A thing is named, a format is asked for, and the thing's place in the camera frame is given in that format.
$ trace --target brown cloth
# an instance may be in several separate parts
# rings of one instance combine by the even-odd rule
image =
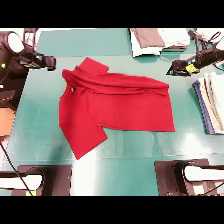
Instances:
[[[162,37],[157,28],[130,28],[135,34],[141,48],[165,47]]]

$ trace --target stack of folded clothes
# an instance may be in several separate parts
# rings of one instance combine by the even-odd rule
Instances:
[[[224,134],[224,76],[205,73],[193,83],[209,134]]]
[[[184,51],[190,44],[186,28],[130,28],[133,57]]]

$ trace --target red t-shirt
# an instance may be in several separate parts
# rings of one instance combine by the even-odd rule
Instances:
[[[67,88],[60,98],[59,125],[77,159],[107,139],[103,127],[175,131],[168,84],[108,69],[87,57],[74,71],[62,72]]]

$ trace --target yellow tape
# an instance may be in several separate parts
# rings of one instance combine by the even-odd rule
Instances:
[[[31,191],[33,196],[37,196],[37,191]],[[31,196],[29,191],[26,191],[26,196]]]
[[[186,70],[191,73],[197,71],[198,69],[195,68],[193,64],[190,64],[186,67]]]

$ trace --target green table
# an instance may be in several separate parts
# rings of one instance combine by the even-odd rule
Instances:
[[[111,36],[111,29],[103,31],[103,38],[106,34]],[[69,36],[70,31],[60,32]],[[126,38],[124,30],[121,29],[120,32]],[[41,34],[38,48],[41,49],[41,43],[50,41],[49,33],[43,36]],[[80,36],[77,38],[78,40],[74,38],[70,41],[70,44],[79,42]],[[102,30],[96,38],[97,41],[100,38]],[[54,72],[42,69],[32,71],[28,76],[8,145],[14,165],[73,164],[71,195],[158,195],[155,161],[208,158],[211,164],[224,164],[224,136],[205,133],[199,102],[191,87],[204,72],[214,71],[214,68],[207,67],[200,74],[186,78],[165,75],[172,60],[186,59],[194,53],[193,43],[184,53],[132,58],[130,48],[126,46],[126,50],[121,49],[116,44],[119,42],[116,37],[113,41],[113,45],[106,46],[107,53],[101,52],[103,55],[99,55],[96,48],[92,48],[92,51],[88,50],[88,55],[108,65],[110,72],[148,76],[170,84],[176,132],[105,129],[108,140],[77,161],[58,126],[58,102],[66,86],[62,69],[74,69],[84,60],[86,54],[78,57],[81,54],[79,52],[78,55],[73,55],[76,57],[66,57],[62,50],[63,57],[57,57],[57,69]],[[109,56],[112,51],[117,55]],[[6,159],[2,170],[11,170]],[[10,193],[0,191],[0,195]]]

